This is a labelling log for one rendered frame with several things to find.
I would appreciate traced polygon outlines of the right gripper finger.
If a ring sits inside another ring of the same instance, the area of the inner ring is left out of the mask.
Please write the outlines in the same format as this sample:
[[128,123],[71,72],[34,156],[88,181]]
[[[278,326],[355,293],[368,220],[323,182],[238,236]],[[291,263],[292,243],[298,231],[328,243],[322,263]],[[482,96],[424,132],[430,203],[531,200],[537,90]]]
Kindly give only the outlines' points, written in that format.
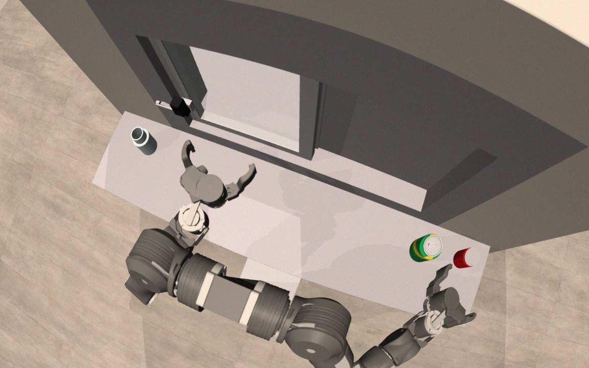
[[[463,320],[463,323],[461,323],[460,325],[462,325],[462,324],[465,324],[465,323],[468,323],[468,322],[472,321],[473,319],[475,319],[476,315],[477,315],[477,313],[475,313],[475,312],[473,312],[473,313],[470,313],[470,314],[467,314],[467,315],[465,316],[464,320]],[[443,327],[443,328],[447,328],[447,329],[448,329],[448,327],[447,327],[446,325],[444,325],[444,326],[442,326],[442,327]]]
[[440,283],[445,280],[445,278],[448,277],[448,271],[452,269],[452,264],[443,266],[442,268],[440,268],[439,270],[436,271],[436,277],[435,279],[430,282],[428,284],[427,287],[427,295],[426,298],[428,299],[428,296],[433,295],[437,292],[440,291]]

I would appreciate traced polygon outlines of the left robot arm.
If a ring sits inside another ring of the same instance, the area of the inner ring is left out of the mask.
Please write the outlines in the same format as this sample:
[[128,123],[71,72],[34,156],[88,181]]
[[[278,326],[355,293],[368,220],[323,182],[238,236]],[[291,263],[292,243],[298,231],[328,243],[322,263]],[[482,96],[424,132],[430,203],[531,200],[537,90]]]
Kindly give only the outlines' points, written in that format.
[[[168,292],[178,302],[203,312],[214,276],[226,277],[226,265],[192,253],[210,230],[210,219],[199,207],[199,223],[188,226],[183,214],[190,207],[191,203],[181,206],[164,230],[144,229],[126,258],[129,277],[124,286],[144,305]],[[188,238],[182,227],[198,238]]]

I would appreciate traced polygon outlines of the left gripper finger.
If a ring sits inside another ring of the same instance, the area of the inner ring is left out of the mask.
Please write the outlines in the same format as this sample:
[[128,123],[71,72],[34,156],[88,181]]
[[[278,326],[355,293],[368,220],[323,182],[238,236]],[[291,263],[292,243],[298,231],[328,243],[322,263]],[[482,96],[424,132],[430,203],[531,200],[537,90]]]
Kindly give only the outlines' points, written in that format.
[[186,170],[188,170],[190,166],[193,165],[190,161],[190,151],[192,151],[192,153],[195,153],[193,144],[190,142],[190,140],[187,140],[182,148],[182,161]]
[[238,198],[239,194],[244,191],[244,188],[253,181],[255,175],[257,174],[256,166],[254,163],[252,163],[252,165],[248,165],[248,167],[250,169],[248,170],[247,174],[241,176],[236,184],[232,182],[231,184],[226,185],[228,191],[228,201]]

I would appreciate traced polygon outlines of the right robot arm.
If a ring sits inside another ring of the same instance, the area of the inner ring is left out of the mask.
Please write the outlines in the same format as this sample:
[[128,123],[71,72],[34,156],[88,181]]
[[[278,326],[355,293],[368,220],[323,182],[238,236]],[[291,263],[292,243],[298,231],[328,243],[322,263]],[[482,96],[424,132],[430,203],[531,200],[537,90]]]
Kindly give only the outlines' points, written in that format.
[[[440,312],[420,311],[354,362],[346,340],[351,323],[347,308],[330,298],[297,295],[290,305],[289,292],[259,280],[239,323],[256,337],[269,341],[275,335],[280,344],[285,339],[293,353],[308,359],[314,368],[396,368],[442,333],[444,320],[438,329],[430,324],[430,317]],[[424,337],[428,338],[418,340]]]

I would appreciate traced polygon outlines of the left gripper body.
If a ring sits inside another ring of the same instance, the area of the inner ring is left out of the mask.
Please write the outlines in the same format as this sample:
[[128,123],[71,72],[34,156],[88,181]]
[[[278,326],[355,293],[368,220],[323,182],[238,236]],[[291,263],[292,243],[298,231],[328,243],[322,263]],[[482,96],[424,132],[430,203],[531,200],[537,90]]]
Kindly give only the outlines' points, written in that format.
[[180,184],[189,193],[192,200],[191,207],[183,214],[183,221],[188,226],[199,223],[198,208],[204,203],[210,208],[222,207],[227,201],[228,191],[221,179],[213,174],[207,174],[205,166],[190,166],[180,177]]

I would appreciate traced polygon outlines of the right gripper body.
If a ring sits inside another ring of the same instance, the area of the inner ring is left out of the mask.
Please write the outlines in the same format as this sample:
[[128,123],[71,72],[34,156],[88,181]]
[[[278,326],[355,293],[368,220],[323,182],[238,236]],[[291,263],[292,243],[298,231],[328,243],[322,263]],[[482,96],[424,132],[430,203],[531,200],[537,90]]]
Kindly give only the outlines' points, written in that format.
[[440,322],[444,320],[444,325],[448,328],[463,323],[465,317],[465,308],[461,306],[460,296],[454,287],[448,287],[442,291],[428,296],[423,303],[424,311],[440,312],[439,316],[431,316],[430,324],[433,329],[440,328]]

